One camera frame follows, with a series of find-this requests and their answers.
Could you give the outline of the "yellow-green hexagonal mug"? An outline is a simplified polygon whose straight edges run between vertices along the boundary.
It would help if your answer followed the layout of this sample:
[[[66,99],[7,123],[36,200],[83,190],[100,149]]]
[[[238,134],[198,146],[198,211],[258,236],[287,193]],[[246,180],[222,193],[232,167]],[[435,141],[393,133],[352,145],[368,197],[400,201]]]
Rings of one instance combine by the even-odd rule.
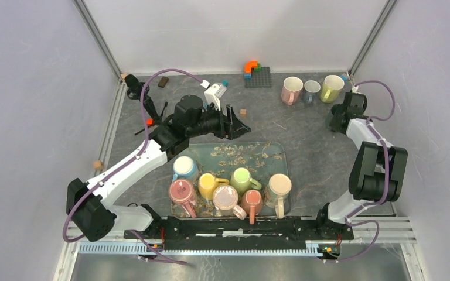
[[[339,96],[341,90],[345,86],[345,81],[341,76],[328,75],[325,77],[322,88],[319,94],[319,98],[324,103],[334,102]]]

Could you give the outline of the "blue-grey square mug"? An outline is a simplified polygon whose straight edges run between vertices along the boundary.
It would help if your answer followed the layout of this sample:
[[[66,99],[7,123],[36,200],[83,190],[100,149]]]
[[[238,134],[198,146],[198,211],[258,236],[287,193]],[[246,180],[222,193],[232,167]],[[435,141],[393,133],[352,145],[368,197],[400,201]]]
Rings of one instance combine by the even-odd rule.
[[[310,104],[316,98],[318,92],[321,90],[321,85],[315,80],[308,80],[304,83],[304,92],[302,101]]]

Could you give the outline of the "light blue mug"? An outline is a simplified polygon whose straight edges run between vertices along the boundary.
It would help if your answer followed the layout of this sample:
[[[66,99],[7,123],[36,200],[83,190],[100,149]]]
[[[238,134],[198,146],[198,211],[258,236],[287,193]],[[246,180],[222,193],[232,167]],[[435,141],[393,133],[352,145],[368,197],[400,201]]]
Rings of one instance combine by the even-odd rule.
[[[196,162],[189,156],[179,156],[173,163],[172,182],[177,179],[188,179],[194,182],[199,177]]]

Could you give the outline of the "light pink hexagonal mug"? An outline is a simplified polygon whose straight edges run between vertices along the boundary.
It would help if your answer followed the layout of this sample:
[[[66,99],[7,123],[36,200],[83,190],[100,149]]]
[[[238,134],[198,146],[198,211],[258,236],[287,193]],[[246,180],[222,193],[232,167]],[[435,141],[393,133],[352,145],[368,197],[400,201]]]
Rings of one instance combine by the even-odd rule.
[[[281,99],[287,105],[293,105],[304,88],[303,81],[295,76],[287,77],[282,86]]]

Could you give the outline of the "cream and green mug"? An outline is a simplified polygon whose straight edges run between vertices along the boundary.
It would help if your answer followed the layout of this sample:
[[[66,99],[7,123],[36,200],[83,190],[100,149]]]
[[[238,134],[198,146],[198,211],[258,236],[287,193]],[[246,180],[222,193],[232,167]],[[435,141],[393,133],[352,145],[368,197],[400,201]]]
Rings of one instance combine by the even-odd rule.
[[[291,189],[291,179],[285,174],[277,173],[271,176],[264,190],[264,204],[273,208],[280,219],[285,216],[285,202]]]

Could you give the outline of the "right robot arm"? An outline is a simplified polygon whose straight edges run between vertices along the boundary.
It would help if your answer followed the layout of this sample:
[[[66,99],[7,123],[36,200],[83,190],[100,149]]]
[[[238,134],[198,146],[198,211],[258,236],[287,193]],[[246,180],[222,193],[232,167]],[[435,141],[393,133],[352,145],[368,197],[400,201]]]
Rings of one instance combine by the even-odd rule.
[[[397,201],[402,191],[408,152],[378,133],[372,119],[364,115],[366,108],[365,95],[347,92],[343,102],[331,108],[326,121],[331,131],[353,141],[358,154],[348,190],[317,214],[315,232],[323,239],[333,237],[368,208]]]

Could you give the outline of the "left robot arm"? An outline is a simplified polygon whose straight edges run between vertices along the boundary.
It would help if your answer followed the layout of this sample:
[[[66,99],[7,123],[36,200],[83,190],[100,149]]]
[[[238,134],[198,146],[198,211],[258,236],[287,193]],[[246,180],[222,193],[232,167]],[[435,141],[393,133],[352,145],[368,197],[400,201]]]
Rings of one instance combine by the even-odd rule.
[[[234,140],[251,129],[235,114],[231,105],[226,110],[214,103],[208,107],[196,95],[186,95],[170,114],[132,153],[106,172],[87,181],[72,180],[67,186],[66,214],[63,239],[74,222],[81,231],[80,238],[91,242],[104,238],[112,230],[139,231],[146,238],[156,237],[161,223],[145,207],[119,207],[114,203],[137,181],[164,165],[189,147],[191,138],[213,134],[220,139]]]

